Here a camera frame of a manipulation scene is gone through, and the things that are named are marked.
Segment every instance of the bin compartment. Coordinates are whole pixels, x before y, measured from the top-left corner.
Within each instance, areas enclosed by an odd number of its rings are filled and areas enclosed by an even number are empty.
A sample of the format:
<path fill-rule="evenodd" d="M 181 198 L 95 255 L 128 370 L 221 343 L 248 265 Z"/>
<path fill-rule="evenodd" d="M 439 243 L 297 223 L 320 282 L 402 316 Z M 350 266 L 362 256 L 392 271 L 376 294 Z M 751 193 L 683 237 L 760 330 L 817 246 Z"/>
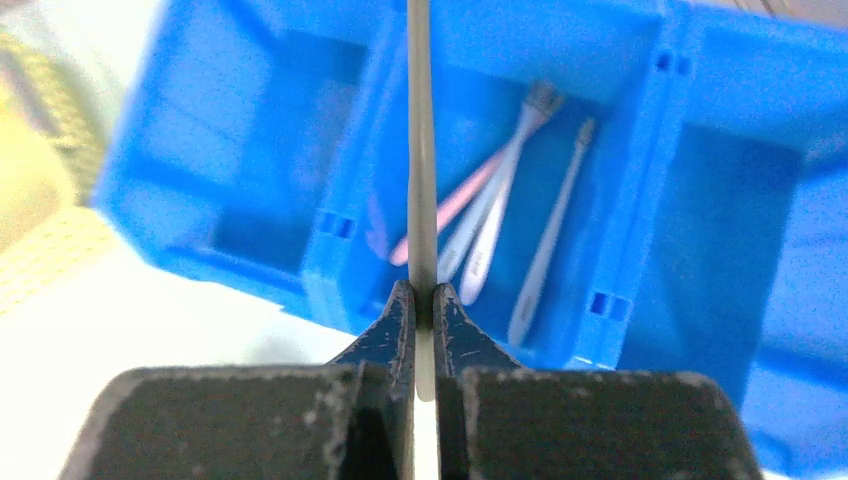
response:
<path fill-rule="evenodd" d="M 513 28 L 521 18 L 528 27 Z M 589 116 L 598 132 L 576 182 L 534 328 L 513 350 L 533 366 L 562 367 L 573 357 L 613 368 L 632 294 L 620 292 L 622 251 L 637 208 L 647 141 L 656 127 L 664 77 L 661 16 L 615 6 L 547 2 L 532 7 L 470 1 L 432 4 L 432 57 L 437 194 L 445 198 L 512 134 L 534 79 L 567 96 L 551 121 L 526 143 L 488 279 L 468 312 L 496 340 L 506 338 L 517 299 L 571 158 L 577 130 Z M 408 178 L 406 66 L 384 87 L 382 116 L 361 152 L 354 196 L 325 205 L 334 216 L 362 219 L 350 238 L 321 235 L 307 260 L 328 317 L 365 329 L 407 275 L 385 259 L 406 233 Z M 452 232 L 441 235 L 443 244 Z M 454 278 L 459 281 L 462 271 Z M 608 299 L 609 310 L 592 302 Z"/>
<path fill-rule="evenodd" d="M 848 458 L 848 39 L 690 13 L 618 366 L 704 373 L 766 468 L 833 473 Z"/>
<path fill-rule="evenodd" d="M 310 317 L 301 263 L 395 16 L 380 2 L 172 2 L 100 205 L 149 262 Z"/>

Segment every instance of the toothbrush head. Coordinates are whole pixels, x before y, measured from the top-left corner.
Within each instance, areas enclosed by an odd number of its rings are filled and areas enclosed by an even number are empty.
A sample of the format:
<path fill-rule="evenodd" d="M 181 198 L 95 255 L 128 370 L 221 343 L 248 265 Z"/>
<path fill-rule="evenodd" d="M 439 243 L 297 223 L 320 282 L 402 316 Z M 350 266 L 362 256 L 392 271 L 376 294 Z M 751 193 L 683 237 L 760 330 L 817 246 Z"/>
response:
<path fill-rule="evenodd" d="M 565 96 L 557 93 L 554 85 L 547 80 L 536 80 L 524 98 L 524 104 L 537 110 L 545 118 L 552 117 L 562 104 Z"/>
<path fill-rule="evenodd" d="M 580 131 L 577 132 L 577 144 L 583 148 L 589 146 L 592 142 L 592 137 L 595 135 L 595 119 L 590 118 L 583 122 L 580 126 Z"/>

